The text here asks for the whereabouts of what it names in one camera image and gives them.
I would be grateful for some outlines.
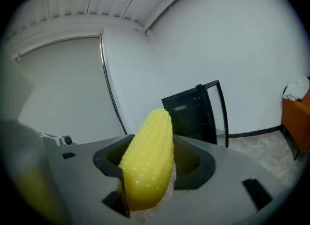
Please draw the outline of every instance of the white towel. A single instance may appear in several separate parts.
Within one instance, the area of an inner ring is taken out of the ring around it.
[[[307,77],[303,76],[300,79],[290,83],[283,95],[284,99],[289,99],[290,101],[296,101],[298,99],[303,99],[307,94],[310,87],[310,82]]]

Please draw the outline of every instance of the white wall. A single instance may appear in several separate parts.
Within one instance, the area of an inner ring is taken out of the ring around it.
[[[3,49],[0,52],[0,120],[17,120],[33,84]]]
[[[145,35],[105,29],[103,40],[113,95],[128,133],[135,134],[153,109],[163,108],[161,99],[171,95],[170,83]]]
[[[309,41],[286,0],[179,0],[152,32],[172,94],[220,80],[230,134],[280,125],[284,87],[310,75]]]
[[[70,135],[81,144],[123,135],[103,72],[99,38],[55,43],[23,56],[34,84],[19,121],[38,132]]]

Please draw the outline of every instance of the gray surface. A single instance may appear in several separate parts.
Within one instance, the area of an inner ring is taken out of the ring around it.
[[[104,176],[93,164],[93,154],[122,137],[84,145],[47,145],[56,181],[74,224],[134,224],[101,203],[116,190],[117,179]],[[286,188],[280,180],[247,156],[195,139],[184,140],[211,153],[217,163],[212,178],[197,190],[175,191],[173,197],[147,224],[232,224],[256,213],[241,181],[257,177],[267,191],[278,196]],[[65,152],[76,157],[64,160]]]
[[[275,214],[275,210],[278,210],[283,203],[287,200],[288,196],[291,194],[292,189],[289,188],[283,191],[277,198],[273,199],[268,205],[263,207],[260,211],[256,212],[254,215],[235,223],[234,225],[262,225],[266,224],[269,219]]]
[[[1,52],[0,59],[0,119],[16,120],[31,95],[34,85],[6,52]]]
[[[300,154],[294,140],[280,131],[242,138],[230,138],[229,148],[249,156],[272,172],[286,186],[291,187],[299,178],[307,160]]]

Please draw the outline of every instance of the orange chair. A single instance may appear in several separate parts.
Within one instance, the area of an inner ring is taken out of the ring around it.
[[[283,99],[281,123],[292,135],[299,152],[307,153],[310,147],[310,89],[302,100]]]

